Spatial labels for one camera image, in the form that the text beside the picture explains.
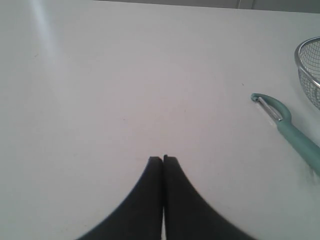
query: white surface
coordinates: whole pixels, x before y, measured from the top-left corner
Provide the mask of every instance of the white surface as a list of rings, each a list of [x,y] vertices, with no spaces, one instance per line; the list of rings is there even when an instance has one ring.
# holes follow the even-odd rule
[[[320,15],[98,1],[0,8],[0,239],[71,240],[149,156],[260,240],[320,235],[320,185],[251,102],[286,104],[318,145],[293,53]]]

